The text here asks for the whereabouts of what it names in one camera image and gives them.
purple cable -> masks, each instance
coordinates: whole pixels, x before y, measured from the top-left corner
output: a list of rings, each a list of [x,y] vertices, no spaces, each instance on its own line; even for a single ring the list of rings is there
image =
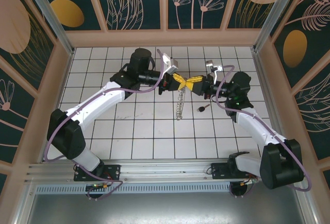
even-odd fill
[[[162,56],[163,56],[163,53],[161,53],[161,51],[159,49],[157,49],[157,52],[159,53],[159,56],[160,58],[162,59]],[[98,95],[95,95],[93,98],[91,98],[89,101],[87,101],[85,104],[81,105],[81,107],[79,107],[74,113],[72,113],[71,115],[69,115],[65,120],[63,120],[60,125],[54,130],[53,134],[51,135],[49,141],[47,142],[47,145],[46,145],[46,148],[45,148],[45,152],[44,152],[44,159],[46,162],[54,162],[54,161],[57,161],[58,159],[60,158],[63,158],[64,156],[59,156],[59,157],[56,157],[54,159],[48,159],[48,152],[49,152],[49,149],[50,149],[50,146],[52,144],[52,141],[53,139],[55,138],[57,132],[63,127],[63,125],[68,122],[70,119],[72,119],[77,113],[79,113],[83,108],[85,108],[87,105],[89,105],[91,102],[93,102],[94,100],[98,99],[99,97],[103,96],[104,94],[107,94],[109,92],[112,92],[112,91],[125,91],[125,92],[129,92],[129,93],[149,93],[151,91],[153,91],[160,83],[160,81],[162,80],[162,76],[163,76],[163,73],[164,73],[164,64],[161,63],[160,64],[160,75],[159,75],[159,78],[156,82],[156,84],[150,88],[150,89],[147,89],[147,90],[144,90],[144,91],[136,91],[136,90],[131,90],[131,89],[124,89],[124,88],[114,88],[114,89],[107,89],[105,90],[104,92],[101,92],[99,93]],[[113,190],[111,190],[109,193],[107,194],[104,194],[102,195],[101,197],[98,198],[98,200],[102,200],[104,198],[106,198],[107,196],[111,195],[115,190],[117,190],[122,184],[123,184],[123,181],[121,180],[107,180],[107,179],[103,179],[103,178],[100,178],[100,177],[97,177],[93,174],[91,174],[88,170],[86,170],[84,167],[80,167],[85,173],[87,173],[89,176],[93,177],[94,179],[98,179],[98,180],[101,180],[101,181],[105,181],[105,182],[111,182],[111,183],[120,183],[119,185],[117,185]]]
[[[231,67],[230,71],[225,75],[225,77],[222,79],[222,81],[220,82],[220,85],[218,87],[218,90],[216,92],[216,103],[217,105],[226,110],[226,111],[232,111],[232,112],[240,112],[240,113],[243,113],[243,114],[246,114],[248,116],[251,116],[252,118],[255,118],[259,123],[261,123],[267,130],[268,132],[275,137],[275,139],[284,147],[284,149],[292,156],[292,158],[294,159],[294,161],[297,163],[297,165],[300,167],[300,169],[303,171],[307,181],[308,181],[308,187],[306,189],[302,189],[302,188],[299,188],[299,187],[295,187],[293,185],[289,185],[291,188],[297,190],[297,191],[301,191],[301,192],[307,192],[307,191],[310,191],[311,189],[311,179],[310,179],[310,176],[308,175],[306,169],[304,168],[304,166],[301,164],[301,162],[298,160],[298,158],[292,153],[292,151],[285,145],[284,142],[282,142],[282,140],[280,138],[277,137],[277,135],[268,127],[268,125],[266,123],[263,122],[262,119],[260,119],[258,116],[255,116],[254,114],[252,113],[249,113],[249,112],[245,112],[245,111],[242,111],[242,110],[236,110],[236,109],[232,109],[232,108],[227,108],[227,107],[223,107],[222,105],[220,105],[219,103],[219,92],[221,90],[221,87],[223,85],[223,83],[225,82],[225,80],[227,79],[227,77],[229,76],[229,74],[231,72],[233,72],[234,70],[234,66],[233,65],[226,65],[226,66],[222,66],[223,68],[229,68]]]

